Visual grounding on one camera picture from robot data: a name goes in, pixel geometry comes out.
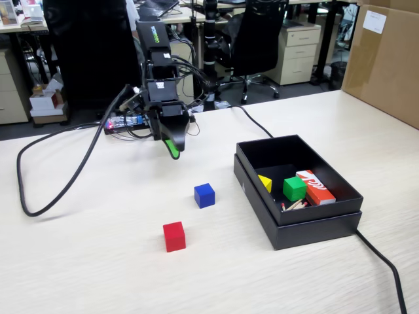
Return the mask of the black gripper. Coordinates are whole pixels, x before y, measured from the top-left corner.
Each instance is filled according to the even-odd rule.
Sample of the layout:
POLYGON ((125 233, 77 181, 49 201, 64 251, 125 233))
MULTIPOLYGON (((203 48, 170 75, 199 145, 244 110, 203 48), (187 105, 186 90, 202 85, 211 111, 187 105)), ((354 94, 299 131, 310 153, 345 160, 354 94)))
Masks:
POLYGON ((180 158, 185 150, 185 137, 189 128, 189 113, 181 102, 165 103, 160 110, 160 134, 170 156, 180 158))

